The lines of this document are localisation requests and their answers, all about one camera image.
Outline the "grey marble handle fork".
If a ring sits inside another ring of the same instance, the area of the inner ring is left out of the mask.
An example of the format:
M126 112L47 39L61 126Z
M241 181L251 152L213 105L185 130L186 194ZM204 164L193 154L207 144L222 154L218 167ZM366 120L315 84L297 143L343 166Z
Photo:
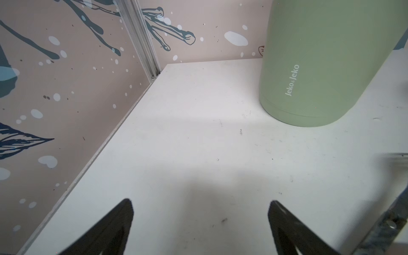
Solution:
M384 255L408 222L408 187L391 200L391 189L398 179L408 183L408 154L391 153L382 160L385 184L369 212L378 217L353 250L354 255Z

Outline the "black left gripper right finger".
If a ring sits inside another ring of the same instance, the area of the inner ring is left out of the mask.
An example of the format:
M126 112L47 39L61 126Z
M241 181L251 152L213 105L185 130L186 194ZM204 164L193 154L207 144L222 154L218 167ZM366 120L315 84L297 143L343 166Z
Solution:
M268 220L279 255L338 254L277 200L270 204Z

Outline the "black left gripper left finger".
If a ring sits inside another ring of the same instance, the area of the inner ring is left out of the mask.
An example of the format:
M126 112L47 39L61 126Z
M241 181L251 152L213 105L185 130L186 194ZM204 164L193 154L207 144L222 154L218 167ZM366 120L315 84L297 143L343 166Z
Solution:
M60 252L62 255L124 254L134 211L130 199L117 204L99 222Z

